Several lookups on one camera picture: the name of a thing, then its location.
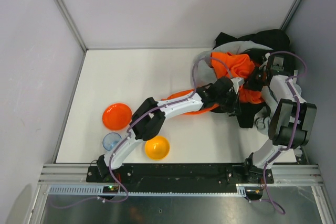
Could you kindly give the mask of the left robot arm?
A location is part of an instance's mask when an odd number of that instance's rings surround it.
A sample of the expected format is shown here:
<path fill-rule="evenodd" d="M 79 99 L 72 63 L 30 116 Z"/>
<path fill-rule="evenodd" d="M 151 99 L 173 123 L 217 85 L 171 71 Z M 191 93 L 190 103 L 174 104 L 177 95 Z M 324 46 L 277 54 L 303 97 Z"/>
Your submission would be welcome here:
<path fill-rule="evenodd" d="M 239 108 L 239 88 L 244 84 L 240 77 L 221 77 L 215 83 L 197 87 L 178 98 L 155 101 L 147 98 L 132 115 L 126 136 L 112 150 L 99 156 L 98 174 L 104 182 L 112 180 L 110 172 L 118 169 L 129 154 L 142 142 L 159 134 L 164 122 L 175 116 L 189 112 L 212 109 L 214 105 L 225 112 L 237 114 Z"/>

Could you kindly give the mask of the small black cloth garment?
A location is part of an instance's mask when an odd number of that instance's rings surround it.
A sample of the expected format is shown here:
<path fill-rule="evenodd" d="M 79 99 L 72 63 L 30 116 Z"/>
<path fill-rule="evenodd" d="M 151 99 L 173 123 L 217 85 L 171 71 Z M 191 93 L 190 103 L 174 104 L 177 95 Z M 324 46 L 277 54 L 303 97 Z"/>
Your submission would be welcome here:
<path fill-rule="evenodd" d="M 255 115 L 265 106 L 265 102 L 258 104 L 238 102 L 229 105 L 214 104 L 209 109 L 214 113 L 228 113 L 230 116 L 235 116 L 239 127 L 249 129 L 253 127 Z"/>

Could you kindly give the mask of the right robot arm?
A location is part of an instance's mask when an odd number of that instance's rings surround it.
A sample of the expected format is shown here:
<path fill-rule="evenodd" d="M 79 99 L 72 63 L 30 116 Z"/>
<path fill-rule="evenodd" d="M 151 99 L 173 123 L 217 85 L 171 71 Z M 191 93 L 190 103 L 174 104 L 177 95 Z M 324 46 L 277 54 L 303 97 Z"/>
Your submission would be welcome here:
<path fill-rule="evenodd" d="M 265 57 L 266 61 L 245 85 L 261 88 L 263 99 L 273 99 L 277 104 L 270 108 L 268 140 L 244 162 L 244 173 L 248 179 L 263 182 L 266 181 L 266 171 L 271 169 L 277 158 L 309 142 L 317 113 L 316 105 L 302 98 L 294 86 L 294 80 L 304 76 L 304 73 L 295 75 L 288 66 L 296 55 L 275 51 Z"/>

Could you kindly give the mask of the orange cloth garment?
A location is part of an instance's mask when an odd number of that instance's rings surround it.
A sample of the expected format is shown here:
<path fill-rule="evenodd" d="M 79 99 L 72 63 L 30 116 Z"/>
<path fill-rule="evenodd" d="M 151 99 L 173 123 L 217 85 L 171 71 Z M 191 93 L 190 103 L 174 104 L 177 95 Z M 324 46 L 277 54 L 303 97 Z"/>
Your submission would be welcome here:
<path fill-rule="evenodd" d="M 251 76 L 253 70 L 257 68 L 255 63 L 247 54 L 233 55 L 229 52 L 211 52 L 209 56 L 199 55 L 200 63 L 196 69 L 199 71 L 197 77 L 201 73 L 209 70 L 210 79 L 202 81 L 207 84 L 216 81 L 220 77 L 234 78 L 241 77 L 247 80 Z M 239 88 L 240 116 L 255 115 L 265 106 L 260 91 L 254 91 L 245 87 Z"/>

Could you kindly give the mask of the grey sweatshirt cloth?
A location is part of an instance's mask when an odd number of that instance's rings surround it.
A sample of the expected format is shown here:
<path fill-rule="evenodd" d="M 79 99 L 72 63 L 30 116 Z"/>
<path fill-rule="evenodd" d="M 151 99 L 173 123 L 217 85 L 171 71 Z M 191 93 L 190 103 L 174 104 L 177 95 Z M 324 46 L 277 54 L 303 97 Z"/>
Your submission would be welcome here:
<path fill-rule="evenodd" d="M 211 52 L 218 52 L 218 51 L 213 51 L 213 50 L 205 51 L 199 55 L 209 56 Z M 199 60 L 200 62 L 199 55 L 194 59 L 194 61 Z M 250 52 L 247 55 L 249 55 L 250 59 L 255 63 L 255 65 L 259 65 L 263 62 L 261 58 L 265 55 L 265 53 L 264 52 L 255 52 L 255 53 Z M 196 77 L 197 85 L 198 86 L 206 85 L 202 80 L 203 79 L 209 80 L 210 76 L 211 75 L 210 75 L 209 70 L 201 73 L 200 77 Z M 269 130 L 269 125 L 271 122 L 271 118 L 275 113 L 278 103 L 276 99 L 274 98 L 274 96 L 271 94 L 269 88 L 266 86 L 262 88 L 261 95 L 266 103 L 266 106 L 255 115 L 253 126 L 255 126 L 260 133 L 267 135 L 268 130 Z"/>

